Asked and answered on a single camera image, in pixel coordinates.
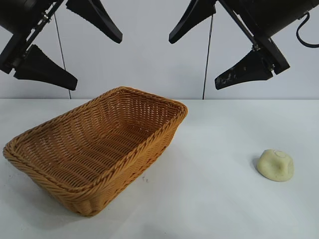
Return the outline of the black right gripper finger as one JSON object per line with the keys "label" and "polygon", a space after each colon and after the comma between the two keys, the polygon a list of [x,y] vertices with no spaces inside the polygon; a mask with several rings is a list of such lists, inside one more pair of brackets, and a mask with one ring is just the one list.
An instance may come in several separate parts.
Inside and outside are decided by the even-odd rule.
{"label": "black right gripper finger", "polygon": [[269,66],[264,55],[259,51],[251,50],[237,64],[215,78],[215,87],[221,90],[241,83],[266,81],[273,77]]}
{"label": "black right gripper finger", "polygon": [[215,0],[191,0],[183,16],[171,31],[169,43],[176,43],[192,28],[216,13]]}

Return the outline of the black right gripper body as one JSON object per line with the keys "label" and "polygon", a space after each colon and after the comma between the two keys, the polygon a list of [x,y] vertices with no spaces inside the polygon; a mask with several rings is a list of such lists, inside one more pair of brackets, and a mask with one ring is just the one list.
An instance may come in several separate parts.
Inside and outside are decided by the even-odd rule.
{"label": "black right gripper body", "polygon": [[220,3],[252,42],[252,50],[267,59],[272,73],[280,74],[290,68],[272,36],[295,20],[309,17],[309,11],[315,7],[313,0],[221,0]]}

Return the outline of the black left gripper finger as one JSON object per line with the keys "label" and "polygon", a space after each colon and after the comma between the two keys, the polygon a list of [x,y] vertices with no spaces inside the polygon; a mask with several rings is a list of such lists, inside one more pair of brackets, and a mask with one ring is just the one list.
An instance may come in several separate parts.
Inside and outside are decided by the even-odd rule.
{"label": "black left gripper finger", "polygon": [[18,80],[39,81],[68,90],[75,90],[78,80],[50,60],[37,45],[32,45],[22,62],[15,69]]}
{"label": "black left gripper finger", "polygon": [[123,40],[122,32],[112,21],[100,0],[68,0],[67,9],[84,18],[115,43]]}

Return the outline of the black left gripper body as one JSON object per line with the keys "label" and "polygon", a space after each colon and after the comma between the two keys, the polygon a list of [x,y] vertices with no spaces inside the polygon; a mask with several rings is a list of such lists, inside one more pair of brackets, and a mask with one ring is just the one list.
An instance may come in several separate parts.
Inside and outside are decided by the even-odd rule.
{"label": "black left gripper body", "polygon": [[61,0],[2,0],[0,26],[12,37],[0,54],[0,70],[9,74],[24,59],[35,38],[62,5]]}

